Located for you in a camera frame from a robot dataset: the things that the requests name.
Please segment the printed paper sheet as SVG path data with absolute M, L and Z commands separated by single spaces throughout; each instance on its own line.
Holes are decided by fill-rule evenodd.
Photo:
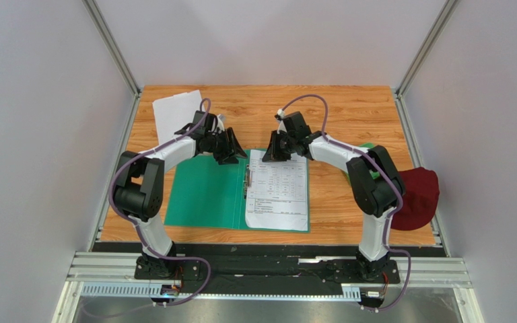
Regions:
M 250 229 L 310 231 L 308 160 L 296 154 L 264 162 L 263 150 L 249 151 L 245 224 Z

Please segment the green file folder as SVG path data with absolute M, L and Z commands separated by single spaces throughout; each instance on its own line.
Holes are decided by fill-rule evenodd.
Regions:
M 248 160 L 249 156 L 238 164 L 221 166 L 213 157 L 200 155 L 180 163 L 175 169 L 165 225 L 265 230 L 245 224 L 243 182 Z

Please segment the white paper sheet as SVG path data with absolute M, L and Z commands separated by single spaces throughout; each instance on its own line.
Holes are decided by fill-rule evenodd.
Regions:
M 193 121 L 202 97 L 199 90 L 184 92 L 152 103 L 158 144 L 169 141 L 174 133 Z

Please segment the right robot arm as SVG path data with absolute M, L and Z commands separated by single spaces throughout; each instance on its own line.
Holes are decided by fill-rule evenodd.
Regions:
M 338 141 L 323 131 L 311 131 L 300 112 L 279 110 L 264 162 L 286 162 L 294 155 L 323 162 L 345 172 L 353 197 L 364 214 L 363 236 L 356 253 L 355 272 L 363 281 L 382 276 L 389 260 L 389 219 L 399 207 L 405 185 L 383 146 L 358 147 Z

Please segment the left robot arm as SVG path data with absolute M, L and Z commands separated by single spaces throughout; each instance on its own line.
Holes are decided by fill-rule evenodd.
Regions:
M 164 200 L 164 176 L 178 164 L 209 153 L 220 165 L 236 164 L 247 154 L 234 130 L 220 117 L 196 111 L 193 121 L 172 138 L 152 149 L 121 153 L 110 182 L 108 202 L 131 222 L 142 244 L 137 260 L 139 275 L 169 279 L 177 271 L 176 247 L 160 217 Z

